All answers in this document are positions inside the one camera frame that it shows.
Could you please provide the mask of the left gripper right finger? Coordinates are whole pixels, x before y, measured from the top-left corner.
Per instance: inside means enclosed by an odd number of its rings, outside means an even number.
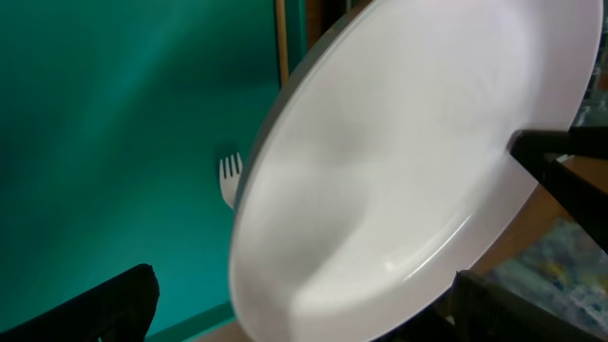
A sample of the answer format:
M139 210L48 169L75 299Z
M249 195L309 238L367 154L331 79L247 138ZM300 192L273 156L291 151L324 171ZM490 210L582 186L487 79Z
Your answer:
M471 271L460 271L448 292L452 322L431 308L381 342L600 342L600 339Z

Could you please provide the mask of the teal plastic tray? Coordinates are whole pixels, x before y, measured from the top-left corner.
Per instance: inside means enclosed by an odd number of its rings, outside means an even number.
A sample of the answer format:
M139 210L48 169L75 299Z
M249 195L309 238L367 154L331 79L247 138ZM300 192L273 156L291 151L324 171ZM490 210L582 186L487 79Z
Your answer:
M149 329L233 318L219 162L279 91L269 0L1 0L1 327L141 263Z

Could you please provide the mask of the wooden chopstick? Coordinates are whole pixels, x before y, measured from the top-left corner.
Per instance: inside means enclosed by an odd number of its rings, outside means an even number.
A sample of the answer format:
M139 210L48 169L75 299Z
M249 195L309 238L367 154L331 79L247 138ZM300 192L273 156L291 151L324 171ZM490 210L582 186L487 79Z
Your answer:
M285 86L289 81L290 72L284 0L275 0L275 29L280 85Z

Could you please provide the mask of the white plastic fork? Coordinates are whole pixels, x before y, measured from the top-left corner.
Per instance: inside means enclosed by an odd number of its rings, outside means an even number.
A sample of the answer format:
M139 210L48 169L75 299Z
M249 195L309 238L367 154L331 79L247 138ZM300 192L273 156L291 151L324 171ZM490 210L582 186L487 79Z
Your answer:
M219 161L219 188L225 203L234 208L243 164L239 153Z

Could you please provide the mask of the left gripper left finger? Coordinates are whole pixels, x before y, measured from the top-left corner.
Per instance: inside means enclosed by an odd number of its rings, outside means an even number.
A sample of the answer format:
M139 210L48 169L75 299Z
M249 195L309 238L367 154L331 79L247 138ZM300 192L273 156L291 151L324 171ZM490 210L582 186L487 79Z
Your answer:
M143 341L160 286L139 264L31 320L1 333L3 341Z

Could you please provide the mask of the white round plate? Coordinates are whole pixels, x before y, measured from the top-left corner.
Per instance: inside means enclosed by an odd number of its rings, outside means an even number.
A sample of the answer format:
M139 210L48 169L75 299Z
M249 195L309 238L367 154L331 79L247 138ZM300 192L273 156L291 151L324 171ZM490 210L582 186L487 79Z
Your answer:
M520 129L574 121L600 0L375 1L297 67L240 177L231 300L255 341L370 341L526 203Z

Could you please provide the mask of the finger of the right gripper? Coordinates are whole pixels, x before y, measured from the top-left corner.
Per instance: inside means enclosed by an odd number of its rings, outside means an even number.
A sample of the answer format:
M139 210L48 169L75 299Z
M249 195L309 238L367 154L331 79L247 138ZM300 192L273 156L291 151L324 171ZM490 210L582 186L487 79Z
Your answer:
M607 249L607 194L557 161L561 155L605 161L605 126L575 126L567 131L518 130L509 142L509 153L602 250Z

